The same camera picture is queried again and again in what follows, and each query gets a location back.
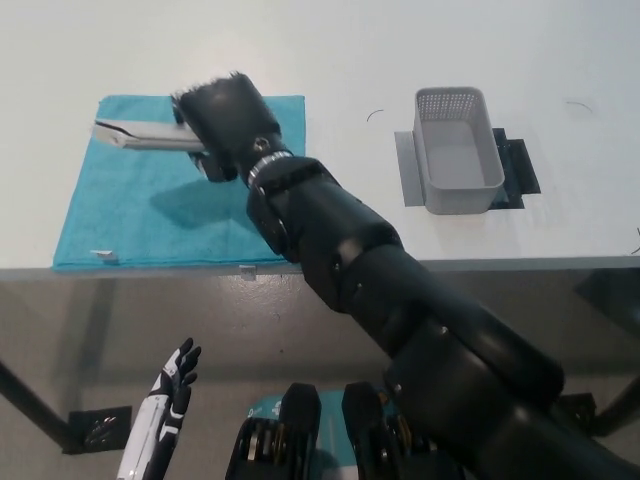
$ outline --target gray basket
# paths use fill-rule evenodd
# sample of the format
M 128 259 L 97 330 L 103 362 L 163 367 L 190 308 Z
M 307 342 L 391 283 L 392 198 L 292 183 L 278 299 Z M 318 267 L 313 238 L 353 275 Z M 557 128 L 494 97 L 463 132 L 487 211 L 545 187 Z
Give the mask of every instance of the gray basket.
M 480 90 L 418 91 L 413 140 L 431 213 L 487 211 L 504 182 L 504 171 Z

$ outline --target robotic hand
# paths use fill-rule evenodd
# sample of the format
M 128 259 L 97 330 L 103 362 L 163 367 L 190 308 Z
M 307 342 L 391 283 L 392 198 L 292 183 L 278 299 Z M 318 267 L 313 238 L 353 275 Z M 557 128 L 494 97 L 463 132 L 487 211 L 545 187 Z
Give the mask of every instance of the robotic hand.
M 171 461 L 196 381 L 200 347 L 187 339 L 162 368 L 129 435 L 118 480 L 160 480 Z

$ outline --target robotic arm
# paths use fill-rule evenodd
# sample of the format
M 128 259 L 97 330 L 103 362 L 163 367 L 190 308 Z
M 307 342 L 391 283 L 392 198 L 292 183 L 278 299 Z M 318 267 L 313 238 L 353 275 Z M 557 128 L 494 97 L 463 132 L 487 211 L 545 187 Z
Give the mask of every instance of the robotic arm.
M 638 470 L 549 415 L 559 365 L 439 283 L 394 228 L 312 158 L 283 144 L 251 81 L 234 74 L 174 98 L 205 167 L 249 188 L 247 212 L 274 252 L 349 313 L 392 359 L 400 411 L 480 479 L 637 479 Z

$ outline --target blue towel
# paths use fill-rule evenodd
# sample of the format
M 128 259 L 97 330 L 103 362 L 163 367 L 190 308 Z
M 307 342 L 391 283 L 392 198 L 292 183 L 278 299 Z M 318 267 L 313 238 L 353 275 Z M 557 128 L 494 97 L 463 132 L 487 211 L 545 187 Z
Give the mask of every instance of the blue towel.
M 305 153 L 304 97 L 267 97 L 287 146 Z M 169 97 L 118 95 L 98 118 L 174 122 Z M 186 153 L 119 149 L 91 139 L 53 259 L 56 271 L 284 262 L 246 214 L 237 179 L 210 183 Z M 92 250 L 111 250 L 105 261 Z

